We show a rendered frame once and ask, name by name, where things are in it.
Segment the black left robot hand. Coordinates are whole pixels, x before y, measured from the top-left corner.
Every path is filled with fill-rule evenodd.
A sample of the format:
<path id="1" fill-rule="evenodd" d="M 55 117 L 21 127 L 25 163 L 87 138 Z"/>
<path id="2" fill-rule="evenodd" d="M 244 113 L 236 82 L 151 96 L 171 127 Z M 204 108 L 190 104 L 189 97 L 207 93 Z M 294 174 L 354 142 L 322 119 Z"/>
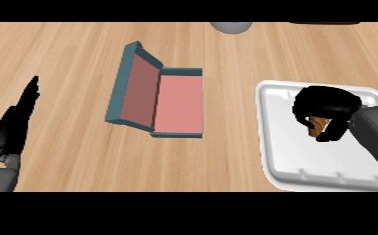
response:
<path id="1" fill-rule="evenodd" d="M 34 76 L 21 95 L 0 118 L 0 156 L 21 154 L 27 141 L 28 122 L 38 99 L 38 77 Z"/>

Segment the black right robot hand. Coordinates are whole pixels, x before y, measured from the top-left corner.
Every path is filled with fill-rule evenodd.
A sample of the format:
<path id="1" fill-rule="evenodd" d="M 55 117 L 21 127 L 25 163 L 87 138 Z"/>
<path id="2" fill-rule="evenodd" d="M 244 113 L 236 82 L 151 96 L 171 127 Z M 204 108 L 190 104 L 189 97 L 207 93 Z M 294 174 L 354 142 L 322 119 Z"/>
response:
<path id="1" fill-rule="evenodd" d="M 307 117 L 329 119 L 325 130 L 316 136 L 317 142 L 329 142 L 341 139 L 351 115 L 360 108 L 360 97 L 348 91 L 335 87 L 309 86 L 295 96 L 292 114 L 309 129 L 315 128 L 315 124 Z"/>

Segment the brown croissant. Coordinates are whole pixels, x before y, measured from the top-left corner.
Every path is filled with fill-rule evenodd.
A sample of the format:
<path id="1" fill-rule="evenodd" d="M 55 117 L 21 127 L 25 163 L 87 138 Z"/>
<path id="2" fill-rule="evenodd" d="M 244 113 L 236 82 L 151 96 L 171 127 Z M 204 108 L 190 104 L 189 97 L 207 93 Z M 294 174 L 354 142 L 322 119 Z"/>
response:
<path id="1" fill-rule="evenodd" d="M 309 135 L 312 137 L 317 137 L 320 135 L 320 133 L 323 132 L 331 120 L 326 118 L 310 116 L 309 122 L 313 124 L 313 127 L 309 129 Z"/>

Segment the white tray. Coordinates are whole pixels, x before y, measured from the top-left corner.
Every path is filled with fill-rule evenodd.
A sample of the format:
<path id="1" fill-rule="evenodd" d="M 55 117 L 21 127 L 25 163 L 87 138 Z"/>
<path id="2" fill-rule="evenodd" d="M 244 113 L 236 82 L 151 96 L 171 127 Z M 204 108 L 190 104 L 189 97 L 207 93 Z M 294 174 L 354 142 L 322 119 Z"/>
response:
<path id="1" fill-rule="evenodd" d="M 261 165 L 270 183 L 291 191 L 378 191 L 378 160 L 351 134 L 319 143 L 292 114 L 304 82 L 255 87 Z"/>

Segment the teal and pink open box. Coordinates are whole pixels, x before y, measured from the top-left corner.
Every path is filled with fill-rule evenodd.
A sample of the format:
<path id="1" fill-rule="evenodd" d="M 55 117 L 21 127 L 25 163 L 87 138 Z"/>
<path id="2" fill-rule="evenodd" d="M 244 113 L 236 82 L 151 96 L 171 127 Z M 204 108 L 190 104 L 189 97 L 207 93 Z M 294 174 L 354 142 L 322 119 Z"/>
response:
<path id="1" fill-rule="evenodd" d="M 124 47 L 105 121 L 155 138 L 204 135 L 202 69 L 165 67 L 134 41 Z"/>

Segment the grey round object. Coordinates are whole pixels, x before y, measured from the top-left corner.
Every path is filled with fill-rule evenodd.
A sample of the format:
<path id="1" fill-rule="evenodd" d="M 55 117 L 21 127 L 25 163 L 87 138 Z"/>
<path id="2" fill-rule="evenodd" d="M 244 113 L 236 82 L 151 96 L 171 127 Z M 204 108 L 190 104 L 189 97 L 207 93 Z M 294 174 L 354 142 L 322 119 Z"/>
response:
<path id="1" fill-rule="evenodd" d="M 244 33 L 251 25 L 251 22 L 211 22 L 211 26 L 217 31 L 232 35 Z"/>

